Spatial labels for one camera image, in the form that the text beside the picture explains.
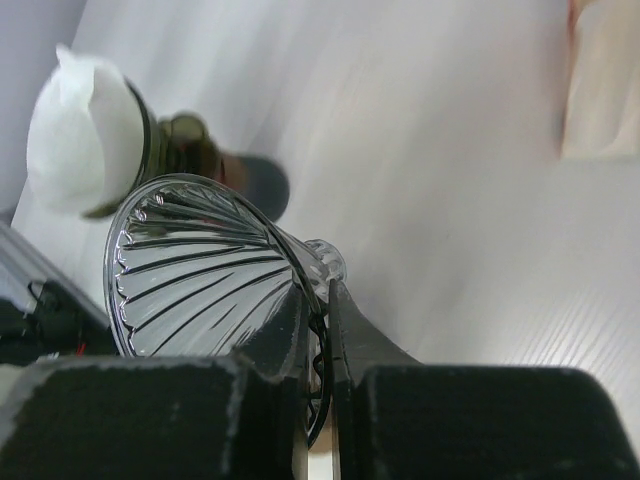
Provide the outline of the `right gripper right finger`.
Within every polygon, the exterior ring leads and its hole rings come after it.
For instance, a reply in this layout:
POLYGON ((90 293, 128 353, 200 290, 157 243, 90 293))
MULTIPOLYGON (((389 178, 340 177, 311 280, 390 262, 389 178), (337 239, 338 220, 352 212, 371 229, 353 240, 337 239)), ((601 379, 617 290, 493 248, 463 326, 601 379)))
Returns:
POLYGON ((425 365, 329 287, 338 479, 635 479, 617 411, 584 371, 425 365))

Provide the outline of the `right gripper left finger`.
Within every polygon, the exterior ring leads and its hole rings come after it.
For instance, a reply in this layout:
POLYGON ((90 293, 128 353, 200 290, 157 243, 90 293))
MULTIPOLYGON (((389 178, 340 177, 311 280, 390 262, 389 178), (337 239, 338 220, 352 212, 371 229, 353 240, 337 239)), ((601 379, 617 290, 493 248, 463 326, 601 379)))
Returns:
POLYGON ((37 361, 1 305, 5 479, 304 479, 308 308, 290 292, 223 357, 37 361))

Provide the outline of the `clear grey ribbed dripper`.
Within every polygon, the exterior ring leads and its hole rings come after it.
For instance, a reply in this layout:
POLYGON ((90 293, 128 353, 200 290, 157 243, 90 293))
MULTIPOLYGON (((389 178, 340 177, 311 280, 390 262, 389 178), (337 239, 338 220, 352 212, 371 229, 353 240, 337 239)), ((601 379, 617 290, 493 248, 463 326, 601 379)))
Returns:
POLYGON ((171 174, 136 187, 117 208, 103 287, 125 357, 226 355, 301 300, 310 317, 293 325, 311 335, 305 406, 314 443, 331 398, 329 290, 346 276, 330 243, 297 239, 215 181, 171 174))

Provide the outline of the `olive green dripper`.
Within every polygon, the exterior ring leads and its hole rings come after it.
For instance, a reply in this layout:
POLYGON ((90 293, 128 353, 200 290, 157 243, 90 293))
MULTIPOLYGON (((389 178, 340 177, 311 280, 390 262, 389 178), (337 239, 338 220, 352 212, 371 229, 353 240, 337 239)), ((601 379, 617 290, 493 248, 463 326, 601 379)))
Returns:
POLYGON ((86 219, 101 219, 114 214, 132 191, 155 177, 184 173, 212 174, 216 178, 219 173, 225 173, 222 154, 200 116, 187 112, 158 120, 133 84, 128 82, 127 87, 142 115, 144 141, 141 161, 132 184, 114 200, 82 213, 86 219))

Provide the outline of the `white paper coffee filter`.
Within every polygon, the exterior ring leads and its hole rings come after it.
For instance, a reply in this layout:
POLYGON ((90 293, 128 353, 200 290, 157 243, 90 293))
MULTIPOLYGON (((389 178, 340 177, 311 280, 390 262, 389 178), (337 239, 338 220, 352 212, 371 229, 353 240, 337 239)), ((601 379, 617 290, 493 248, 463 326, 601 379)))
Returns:
POLYGON ((144 117, 111 61, 56 47, 58 64, 33 109, 26 149, 35 199, 64 214, 100 218, 115 210, 139 176, 144 117))

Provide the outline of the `orange coffee filter box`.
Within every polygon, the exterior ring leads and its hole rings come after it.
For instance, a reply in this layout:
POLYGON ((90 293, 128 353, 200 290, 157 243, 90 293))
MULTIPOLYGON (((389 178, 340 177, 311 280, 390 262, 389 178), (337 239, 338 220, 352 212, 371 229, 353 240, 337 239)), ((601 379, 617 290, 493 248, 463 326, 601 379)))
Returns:
POLYGON ((568 3, 569 86, 561 157, 639 155, 639 3, 568 3))

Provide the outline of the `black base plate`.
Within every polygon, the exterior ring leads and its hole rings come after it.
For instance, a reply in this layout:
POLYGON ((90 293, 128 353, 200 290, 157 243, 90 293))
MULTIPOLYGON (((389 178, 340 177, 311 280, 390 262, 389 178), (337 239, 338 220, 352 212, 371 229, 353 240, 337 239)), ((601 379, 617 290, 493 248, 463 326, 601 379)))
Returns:
POLYGON ((106 314, 8 224, 1 225, 1 362, 116 355, 106 314))

